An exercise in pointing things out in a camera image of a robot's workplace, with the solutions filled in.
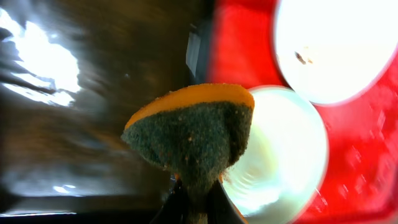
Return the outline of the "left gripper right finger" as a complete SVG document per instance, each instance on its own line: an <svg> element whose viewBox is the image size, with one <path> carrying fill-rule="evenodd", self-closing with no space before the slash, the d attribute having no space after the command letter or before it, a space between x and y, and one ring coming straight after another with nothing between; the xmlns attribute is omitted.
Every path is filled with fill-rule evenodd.
<svg viewBox="0 0 398 224"><path fill-rule="evenodd" d="M208 224L245 224L231 205L219 180L209 191L206 204Z"/></svg>

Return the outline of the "orange green sponge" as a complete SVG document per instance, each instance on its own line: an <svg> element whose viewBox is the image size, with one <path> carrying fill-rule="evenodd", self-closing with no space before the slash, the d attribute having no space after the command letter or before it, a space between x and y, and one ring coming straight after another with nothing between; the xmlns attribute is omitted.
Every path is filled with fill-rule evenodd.
<svg viewBox="0 0 398 224"><path fill-rule="evenodd" d="M197 200L244 154L254 105L240 85L188 86L134 113L121 139L147 162L177 174Z"/></svg>

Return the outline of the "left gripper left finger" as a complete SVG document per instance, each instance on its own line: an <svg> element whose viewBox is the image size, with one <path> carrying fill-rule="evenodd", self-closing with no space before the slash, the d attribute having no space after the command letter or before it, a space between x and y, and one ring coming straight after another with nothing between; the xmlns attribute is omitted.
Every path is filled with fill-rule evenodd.
<svg viewBox="0 0 398 224"><path fill-rule="evenodd" d="M191 224L192 218L192 202L185 185L177 179L166 202L150 224Z"/></svg>

